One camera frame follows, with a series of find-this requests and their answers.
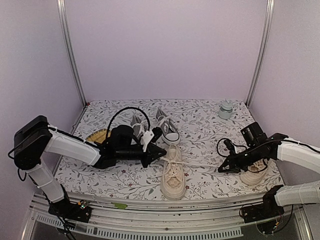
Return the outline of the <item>beige sneaker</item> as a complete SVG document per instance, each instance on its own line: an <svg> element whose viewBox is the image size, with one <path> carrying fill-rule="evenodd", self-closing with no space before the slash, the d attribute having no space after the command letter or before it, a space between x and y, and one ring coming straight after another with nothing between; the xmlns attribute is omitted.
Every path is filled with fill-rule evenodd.
<svg viewBox="0 0 320 240"><path fill-rule="evenodd" d="M161 175L147 177L148 181L160 178L160 191L170 201L179 201L185 196L186 180L184 165L195 167L218 168L218 165L188 163L182 158L181 149L178 145L170 145L166 155L160 158L163 160L163 171Z"/></svg>
<svg viewBox="0 0 320 240"><path fill-rule="evenodd" d="M261 159L247 167L247 171L240 173L240 180L249 186L259 184L265 177L269 168L269 161Z"/></svg>

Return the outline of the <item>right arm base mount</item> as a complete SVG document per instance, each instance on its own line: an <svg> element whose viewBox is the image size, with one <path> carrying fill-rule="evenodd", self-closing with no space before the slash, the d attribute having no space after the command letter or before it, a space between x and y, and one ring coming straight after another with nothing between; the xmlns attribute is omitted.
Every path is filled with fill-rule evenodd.
<svg viewBox="0 0 320 240"><path fill-rule="evenodd" d="M245 223L280 217L284 213L284 208L276 203L275 194L269 192L262 197L262 203L247 204L239 210L239 216Z"/></svg>

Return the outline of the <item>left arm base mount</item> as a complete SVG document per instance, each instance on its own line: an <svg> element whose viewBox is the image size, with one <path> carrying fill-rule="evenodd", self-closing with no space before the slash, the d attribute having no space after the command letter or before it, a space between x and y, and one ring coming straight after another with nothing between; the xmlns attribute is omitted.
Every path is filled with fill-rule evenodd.
<svg viewBox="0 0 320 240"><path fill-rule="evenodd" d="M92 208L86 200L72 203L68 198L49 204L48 213L60 218L88 223L91 218Z"/></svg>

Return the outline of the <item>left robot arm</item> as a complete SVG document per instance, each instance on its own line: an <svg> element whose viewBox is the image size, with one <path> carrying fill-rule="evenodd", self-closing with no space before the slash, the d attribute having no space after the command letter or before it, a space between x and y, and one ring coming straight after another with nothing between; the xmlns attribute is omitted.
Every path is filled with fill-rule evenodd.
<svg viewBox="0 0 320 240"><path fill-rule="evenodd" d="M69 157L97 169L113 167L119 160L138 160L147 168L167 153L155 144L160 134L161 129L155 127L137 138L131 126L119 125L107 130L102 143L90 142L49 125L47 118L39 115L15 133L10 153L15 166L34 180L55 209L63 217L70 217L74 205L66 200L63 187L42 162L43 153Z"/></svg>

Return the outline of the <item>grey sneaker with white laces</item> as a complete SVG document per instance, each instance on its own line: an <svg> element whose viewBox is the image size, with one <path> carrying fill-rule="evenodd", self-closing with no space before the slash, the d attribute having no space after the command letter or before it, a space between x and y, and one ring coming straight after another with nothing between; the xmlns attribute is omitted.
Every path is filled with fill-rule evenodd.
<svg viewBox="0 0 320 240"><path fill-rule="evenodd" d="M144 133L148 130L148 123L134 114L130 124L135 137L140 141Z"/></svg>

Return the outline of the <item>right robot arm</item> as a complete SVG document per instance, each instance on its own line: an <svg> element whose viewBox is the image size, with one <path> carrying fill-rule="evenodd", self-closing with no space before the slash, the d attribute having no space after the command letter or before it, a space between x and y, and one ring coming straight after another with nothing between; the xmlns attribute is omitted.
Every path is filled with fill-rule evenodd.
<svg viewBox="0 0 320 240"><path fill-rule="evenodd" d="M279 160L290 162L316 173L320 172L320 149L294 140L282 133L270 137L254 122L241 131L248 149L236 153L230 140L225 139L229 155L218 168L219 173L240 173L248 171L249 166L259 160ZM262 218L269 218L278 207L288 205L318 204L320 202L320 181L287 186L277 185L263 196L263 203L258 213Z"/></svg>

